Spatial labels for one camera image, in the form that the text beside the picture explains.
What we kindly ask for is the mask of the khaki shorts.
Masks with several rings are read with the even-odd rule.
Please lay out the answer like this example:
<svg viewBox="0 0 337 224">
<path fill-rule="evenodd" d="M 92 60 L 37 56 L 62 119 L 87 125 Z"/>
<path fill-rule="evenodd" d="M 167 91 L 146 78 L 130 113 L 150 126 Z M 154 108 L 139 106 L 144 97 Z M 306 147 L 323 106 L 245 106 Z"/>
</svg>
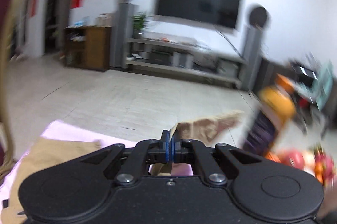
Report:
<svg viewBox="0 0 337 224">
<path fill-rule="evenodd" d="M 211 147 L 226 130 L 236 127 L 242 117 L 242 111 L 231 111 L 181 121 L 170 129 L 170 134 L 178 131 L 183 140 L 198 140 Z M 1 186 L 1 223 L 23 223 L 26 219 L 18 199 L 18 189 L 29 175 L 116 143 L 122 143 L 127 148 L 135 145 L 133 141 L 87 131 L 59 120 L 53 121 L 5 176 Z"/>
</svg>

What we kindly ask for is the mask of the grey tv stand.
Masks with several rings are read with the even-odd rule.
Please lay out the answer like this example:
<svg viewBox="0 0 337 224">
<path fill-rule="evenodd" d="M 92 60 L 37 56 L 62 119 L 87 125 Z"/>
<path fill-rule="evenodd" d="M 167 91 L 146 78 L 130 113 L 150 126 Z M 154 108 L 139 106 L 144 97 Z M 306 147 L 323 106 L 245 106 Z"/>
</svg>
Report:
<svg viewBox="0 0 337 224">
<path fill-rule="evenodd" d="M 154 73 L 241 88 L 241 69 L 246 61 L 234 49 L 213 50 L 183 38 L 129 38 L 124 66 L 134 72 Z"/>
</svg>

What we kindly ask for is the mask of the pink fleece blanket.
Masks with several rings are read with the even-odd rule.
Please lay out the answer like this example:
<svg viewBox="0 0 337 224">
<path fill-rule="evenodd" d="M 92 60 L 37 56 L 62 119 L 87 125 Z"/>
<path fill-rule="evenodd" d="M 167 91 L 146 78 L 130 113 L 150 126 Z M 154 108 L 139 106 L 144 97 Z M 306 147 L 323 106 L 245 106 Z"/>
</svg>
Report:
<svg viewBox="0 0 337 224">
<path fill-rule="evenodd" d="M 18 188 L 29 175 L 117 143 L 127 148 L 136 145 L 134 141 L 53 121 L 5 177 L 1 186 L 1 223 L 22 223 L 25 220 L 26 216 L 20 215 L 22 206 L 18 201 Z"/>
</svg>

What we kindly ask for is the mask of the orange juice bottle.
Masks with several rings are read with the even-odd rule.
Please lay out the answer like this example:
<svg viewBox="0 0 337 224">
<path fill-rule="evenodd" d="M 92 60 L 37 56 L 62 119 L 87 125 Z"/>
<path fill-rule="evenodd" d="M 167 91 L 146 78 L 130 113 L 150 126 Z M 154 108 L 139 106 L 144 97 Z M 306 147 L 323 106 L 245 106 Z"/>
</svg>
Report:
<svg viewBox="0 0 337 224">
<path fill-rule="evenodd" d="M 293 92 L 291 80 L 281 74 L 277 74 L 274 85 L 261 90 L 260 107 L 243 142 L 244 151 L 266 156 L 272 149 L 282 129 L 296 113 Z"/>
</svg>

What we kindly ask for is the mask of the brown wooden cabinet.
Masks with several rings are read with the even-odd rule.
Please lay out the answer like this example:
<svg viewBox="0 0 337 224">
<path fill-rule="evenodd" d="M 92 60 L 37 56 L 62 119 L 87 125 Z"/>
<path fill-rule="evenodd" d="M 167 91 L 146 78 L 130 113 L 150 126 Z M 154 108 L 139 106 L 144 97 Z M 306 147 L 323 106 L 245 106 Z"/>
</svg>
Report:
<svg viewBox="0 0 337 224">
<path fill-rule="evenodd" d="M 108 70 L 110 36 L 110 27 L 81 26 L 65 28 L 65 66 L 95 71 Z"/>
</svg>

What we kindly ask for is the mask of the small green potted plant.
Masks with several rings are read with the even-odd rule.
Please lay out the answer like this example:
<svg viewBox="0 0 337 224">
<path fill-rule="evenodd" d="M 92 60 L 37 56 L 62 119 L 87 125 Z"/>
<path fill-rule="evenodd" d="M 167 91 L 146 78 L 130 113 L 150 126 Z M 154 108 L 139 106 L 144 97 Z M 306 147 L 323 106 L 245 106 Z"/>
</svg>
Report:
<svg viewBox="0 0 337 224">
<path fill-rule="evenodd" d="M 135 39 L 140 38 L 143 33 L 143 30 L 147 25 L 147 14 L 146 13 L 137 13 L 133 16 L 133 34 L 132 37 Z"/>
</svg>

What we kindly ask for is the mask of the left grey tower speaker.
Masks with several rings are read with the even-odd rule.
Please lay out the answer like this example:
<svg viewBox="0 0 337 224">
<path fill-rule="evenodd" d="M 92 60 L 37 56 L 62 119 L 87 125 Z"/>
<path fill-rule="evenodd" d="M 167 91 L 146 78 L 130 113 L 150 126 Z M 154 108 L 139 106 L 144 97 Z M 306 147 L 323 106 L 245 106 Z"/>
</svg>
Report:
<svg viewBox="0 0 337 224">
<path fill-rule="evenodd" d="M 115 13 L 110 39 L 109 65 L 112 68 L 126 68 L 127 42 L 133 34 L 134 9 L 135 5 L 122 2 Z"/>
</svg>

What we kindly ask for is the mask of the grey tower speaker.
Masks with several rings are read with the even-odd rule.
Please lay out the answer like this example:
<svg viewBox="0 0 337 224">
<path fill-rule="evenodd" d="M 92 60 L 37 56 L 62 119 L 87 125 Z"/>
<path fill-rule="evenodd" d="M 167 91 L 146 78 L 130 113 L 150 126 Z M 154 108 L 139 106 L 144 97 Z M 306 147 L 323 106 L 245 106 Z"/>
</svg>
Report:
<svg viewBox="0 0 337 224">
<path fill-rule="evenodd" d="M 134 9 L 135 5 L 122 2 L 115 13 L 110 39 L 109 65 L 112 68 L 126 68 L 127 42 L 133 34 Z"/>
<path fill-rule="evenodd" d="M 252 5 L 245 28 L 242 57 L 245 64 L 239 73 L 241 90 L 251 91 L 254 87 L 262 59 L 262 40 L 269 20 L 268 11 L 261 5 Z"/>
</svg>

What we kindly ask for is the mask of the right grey tower speaker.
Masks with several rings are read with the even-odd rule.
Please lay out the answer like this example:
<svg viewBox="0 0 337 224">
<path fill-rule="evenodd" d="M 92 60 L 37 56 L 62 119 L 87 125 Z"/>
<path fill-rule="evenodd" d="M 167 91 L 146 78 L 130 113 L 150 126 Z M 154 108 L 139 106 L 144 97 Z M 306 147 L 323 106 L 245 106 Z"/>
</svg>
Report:
<svg viewBox="0 0 337 224">
<path fill-rule="evenodd" d="M 245 64 L 239 73 L 241 90 L 251 91 L 254 87 L 262 59 L 262 40 L 269 20 L 268 11 L 261 5 L 252 5 L 245 28 L 242 57 Z"/>
</svg>

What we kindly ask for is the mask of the maroon chair with gold frame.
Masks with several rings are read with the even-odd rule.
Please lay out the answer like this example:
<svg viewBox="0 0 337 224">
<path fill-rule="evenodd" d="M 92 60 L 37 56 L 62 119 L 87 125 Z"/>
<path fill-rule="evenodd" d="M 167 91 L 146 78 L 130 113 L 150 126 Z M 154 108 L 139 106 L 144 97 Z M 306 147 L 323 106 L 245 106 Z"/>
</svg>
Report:
<svg viewBox="0 0 337 224">
<path fill-rule="evenodd" d="M 14 166 L 14 142 L 11 135 L 6 98 L 6 66 L 8 62 L 8 44 L 11 41 L 11 23 L 13 0 L 1 0 L 1 185 Z"/>
</svg>

